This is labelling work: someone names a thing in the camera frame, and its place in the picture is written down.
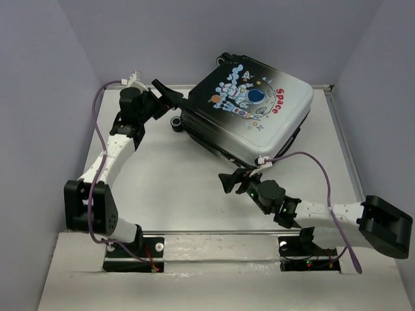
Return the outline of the black space-print kids suitcase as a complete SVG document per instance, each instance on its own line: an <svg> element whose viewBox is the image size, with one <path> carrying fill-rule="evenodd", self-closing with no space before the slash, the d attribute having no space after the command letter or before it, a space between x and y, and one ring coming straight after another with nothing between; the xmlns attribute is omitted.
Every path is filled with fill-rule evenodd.
<svg viewBox="0 0 415 311"><path fill-rule="evenodd" d="M311 110L313 88L246 55L224 52L216 64L190 90L172 129L239 168L282 156Z"/></svg>

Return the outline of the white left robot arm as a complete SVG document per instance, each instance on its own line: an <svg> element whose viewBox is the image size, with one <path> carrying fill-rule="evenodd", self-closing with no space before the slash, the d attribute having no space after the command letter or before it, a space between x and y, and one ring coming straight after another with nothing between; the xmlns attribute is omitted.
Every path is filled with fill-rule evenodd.
<svg viewBox="0 0 415 311"><path fill-rule="evenodd" d="M185 100L182 93L158 80L153 80L152 85L159 96L142 83L123 83L119 111L108 138L95 128L102 147L100 154L83 175L64 185L65 222L69 230L87 233L97 244L117 244L126 254L136 256L143 250L142 228L119 216L112 186L141 144L145 123L183 107Z"/></svg>

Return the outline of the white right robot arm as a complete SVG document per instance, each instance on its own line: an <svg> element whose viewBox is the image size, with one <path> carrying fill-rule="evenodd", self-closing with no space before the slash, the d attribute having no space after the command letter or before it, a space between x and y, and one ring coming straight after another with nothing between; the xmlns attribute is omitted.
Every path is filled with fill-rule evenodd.
<svg viewBox="0 0 415 311"><path fill-rule="evenodd" d="M298 245L304 253L358 247L393 259L408 258L413 218L384 199L369 195L362 202L329 207L290 197L276 181L261 177L246 168L219 174L226 194L247 194L279 226L299 229Z"/></svg>

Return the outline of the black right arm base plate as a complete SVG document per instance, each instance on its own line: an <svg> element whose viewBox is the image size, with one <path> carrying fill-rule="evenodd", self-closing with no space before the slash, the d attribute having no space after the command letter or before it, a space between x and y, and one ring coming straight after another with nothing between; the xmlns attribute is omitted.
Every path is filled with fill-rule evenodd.
<svg viewBox="0 0 415 311"><path fill-rule="evenodd" d="M299 236L278 238L280 270L282 272L341 272L336 249L322 249L314 244L302 244Z"/></svg>

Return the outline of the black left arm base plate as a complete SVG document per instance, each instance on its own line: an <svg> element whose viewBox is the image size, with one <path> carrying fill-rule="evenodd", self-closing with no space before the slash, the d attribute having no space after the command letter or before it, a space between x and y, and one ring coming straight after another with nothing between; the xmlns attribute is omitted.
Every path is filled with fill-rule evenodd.
<svg viewBox="0 0 415 311"><path fill-rule="evenodd" d="M143 245L110 244L106 248L102 269L114 273L163 273L165 237L145 235Z"/></svg>

